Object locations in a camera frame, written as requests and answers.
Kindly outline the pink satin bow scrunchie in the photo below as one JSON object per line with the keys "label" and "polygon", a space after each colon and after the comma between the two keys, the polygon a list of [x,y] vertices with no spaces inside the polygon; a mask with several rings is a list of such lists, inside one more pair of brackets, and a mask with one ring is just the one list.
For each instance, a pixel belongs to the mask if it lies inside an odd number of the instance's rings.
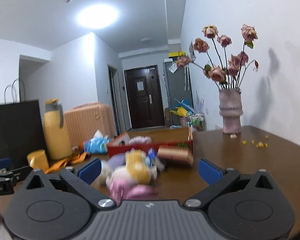
{"label": "pink satin bow scrunchie", "polygon": [[150,185],[132,185],[125,179],[114,178],[107,182],[110,197],[117,205],[123,200],[154,200],[158,191]]}

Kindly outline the yellow white plush toy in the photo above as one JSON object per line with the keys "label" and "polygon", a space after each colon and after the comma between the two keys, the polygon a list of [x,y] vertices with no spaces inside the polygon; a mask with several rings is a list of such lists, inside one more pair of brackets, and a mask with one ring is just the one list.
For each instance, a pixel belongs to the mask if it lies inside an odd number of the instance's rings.
{"label": "yellow white plush toy", "polygon": [[158,172],[165,169],[165,165],[155,153],[132,149],[124,155],[125,163],[115,167],[106,175],[106,186],[110,188],[114,183],[125,183],[128,186],[150,185],[155,181]]}

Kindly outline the blue tissue pack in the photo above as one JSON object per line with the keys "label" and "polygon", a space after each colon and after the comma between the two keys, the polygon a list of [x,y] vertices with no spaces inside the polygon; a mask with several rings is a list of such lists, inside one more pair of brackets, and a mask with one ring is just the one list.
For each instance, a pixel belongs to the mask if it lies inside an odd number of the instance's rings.
{"label": "blue tissue pack", "polygon": [[97,130],[93,138],[84,142],[84,152],[89,154],[107,154],[107,144],[113,141],[113,139],[113,137],[103,135],[100,130]]}

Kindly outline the pink layered sponge block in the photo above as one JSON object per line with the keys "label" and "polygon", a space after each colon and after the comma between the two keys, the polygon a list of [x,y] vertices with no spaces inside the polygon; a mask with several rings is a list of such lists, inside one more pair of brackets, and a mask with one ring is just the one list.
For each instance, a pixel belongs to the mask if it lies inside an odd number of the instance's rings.
{"label": "pink layered sponge block", "polygon": [[186,165],[193,165],[193,154],[188,148],[160,146],[157,157],[170,161],[177,161]]}

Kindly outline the yellow thermos jug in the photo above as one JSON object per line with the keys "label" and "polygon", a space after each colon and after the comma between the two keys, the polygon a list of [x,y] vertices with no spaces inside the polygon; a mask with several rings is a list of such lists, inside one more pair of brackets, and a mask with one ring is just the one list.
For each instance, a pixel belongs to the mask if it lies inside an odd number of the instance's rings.
{"label": "yellow thermos jug", "polygon": [[51,160],[61,160],[72,155],[63,108],[58,99],[45,101],[44,136]]}

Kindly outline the black paper bag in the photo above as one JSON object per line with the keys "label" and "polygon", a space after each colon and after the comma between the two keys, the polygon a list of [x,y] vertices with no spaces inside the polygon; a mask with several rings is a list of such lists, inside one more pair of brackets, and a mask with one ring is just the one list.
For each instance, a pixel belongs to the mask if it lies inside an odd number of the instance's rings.
{"label": "black paper bag", "polygon": [[38,100],[17,101],[14,84],[11,89],[12,103],[0,104],[0,157],[8,158],[12,168],[28,165],[27,155],[37,151],[47,151]]}

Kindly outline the red orange cardboard box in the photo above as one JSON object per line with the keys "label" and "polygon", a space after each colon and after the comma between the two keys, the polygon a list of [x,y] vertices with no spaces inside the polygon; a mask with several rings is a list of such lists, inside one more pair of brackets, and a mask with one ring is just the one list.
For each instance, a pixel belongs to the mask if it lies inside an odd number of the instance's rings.
{"label": "red orange cardboard box", "polygon": [[[135,137],[149,137],[151,142],[130,144],[129,141]],[[107,143],[107,152],[109,157],[112,157],[116,154],[126,153],[131,149],[147,152],[153,148],[157,151],[160,146],[188,148],[192,152],[193,133],[188,127],[128,131]]]}

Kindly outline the yellow watering can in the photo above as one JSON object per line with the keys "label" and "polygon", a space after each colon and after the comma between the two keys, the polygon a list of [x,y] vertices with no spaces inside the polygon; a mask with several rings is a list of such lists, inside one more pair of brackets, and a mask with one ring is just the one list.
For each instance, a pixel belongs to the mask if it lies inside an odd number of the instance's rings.
{"label": "yellow watering can", "polygon": [[170,110],[170,112],[180,118],[185,118],[188,115],[188,111],[184,107],[176,107],[175,110]]}

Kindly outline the pink fuzzy vase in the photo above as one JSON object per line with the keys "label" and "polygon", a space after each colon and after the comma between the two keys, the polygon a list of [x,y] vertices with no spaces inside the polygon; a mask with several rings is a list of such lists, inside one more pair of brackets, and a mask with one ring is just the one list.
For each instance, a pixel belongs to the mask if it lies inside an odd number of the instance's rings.
{"label": "pink fuzzy vase", "polygon": [[223,133],[241,133],[243,109],[240,89],[219,90],[219,114],[223,118]]}

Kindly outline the dark brown entrance door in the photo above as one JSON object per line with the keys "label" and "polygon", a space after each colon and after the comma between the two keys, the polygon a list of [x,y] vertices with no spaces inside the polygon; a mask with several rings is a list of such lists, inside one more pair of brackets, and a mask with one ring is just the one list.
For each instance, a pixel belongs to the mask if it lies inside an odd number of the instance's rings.
{"label": "dark brown entrance door", "polygon": [[125,81],[132,129],[164,126],[158,67],[125,70]]}

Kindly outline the grey refrigerator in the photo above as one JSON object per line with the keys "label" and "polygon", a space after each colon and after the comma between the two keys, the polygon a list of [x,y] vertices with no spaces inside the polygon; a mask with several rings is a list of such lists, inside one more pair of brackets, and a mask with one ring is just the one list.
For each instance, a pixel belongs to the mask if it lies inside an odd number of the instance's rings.
{"label": "grey refrigerator", "polygon": [[173,59],[164,59],[163,70],[168,101],[167,116],[170,118],[170,124],[185,127],[187,119],[179,117],[172,111],[177,111],[176,107],[182,106],[179,104],[181,101],[193,107],[190,76],[186,68],[176,67]]}

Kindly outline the dried pink rose bouquet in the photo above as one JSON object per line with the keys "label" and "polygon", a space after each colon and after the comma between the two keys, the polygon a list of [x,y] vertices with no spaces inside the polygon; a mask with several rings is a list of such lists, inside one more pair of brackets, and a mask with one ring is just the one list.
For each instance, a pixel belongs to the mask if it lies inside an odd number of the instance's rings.
{"label": "dried pink rose bouquet", "polygon": [[242,25],[243,48],[236,55],[227,55],[226,49],[232,44],[232,39],[227,35],[220,35],[215,25],[205,26],[202,33],[204,38],[196,38],[190,44],[190,54],[177,57],[172,66],[183,69],[187,79],[190,75],[189,66],[192,64],[200,68],[218,89],[240,90],[247,69],[250,66],[255,72],[259,69],[256,59],[250,59],[245,52],[245,48],[253,49],[254,42],[258,39],[255,28]]}

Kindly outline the yellow box on refrigerator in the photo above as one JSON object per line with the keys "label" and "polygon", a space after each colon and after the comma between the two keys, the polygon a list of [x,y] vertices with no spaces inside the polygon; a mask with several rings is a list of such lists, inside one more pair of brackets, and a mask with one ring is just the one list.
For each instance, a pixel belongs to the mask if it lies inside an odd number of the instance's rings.
{"label": "yellow box on refrigerator", "polygon": [[180,56],[185,56],[185,52],[184,51],[175,51],[175,52],[170,52],[168,54],[169,58],[174,58],[174,57],[180,57]]}

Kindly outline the round ceiling light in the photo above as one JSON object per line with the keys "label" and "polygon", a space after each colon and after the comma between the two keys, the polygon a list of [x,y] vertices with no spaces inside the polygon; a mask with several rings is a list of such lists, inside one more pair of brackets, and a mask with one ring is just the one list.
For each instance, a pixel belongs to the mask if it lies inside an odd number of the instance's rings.
{"label": "round ceiling light", "polygon": [[100,30],[116,23],[121,16],[121,11],[113,4],[97,2],[85,5],[79,9],[75,21],[81,28]]}

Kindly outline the purple drawstring pouch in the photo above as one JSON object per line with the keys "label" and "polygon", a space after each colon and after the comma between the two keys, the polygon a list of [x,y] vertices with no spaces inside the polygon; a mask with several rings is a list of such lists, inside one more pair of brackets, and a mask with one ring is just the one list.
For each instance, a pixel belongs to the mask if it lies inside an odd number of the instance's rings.
{"label": "purple drawstring pouch", "polygon": [[115,154],[108,161],[107,164],[112,170],[115,170],[119,166],[124,166],[126,164],[126,154]]}

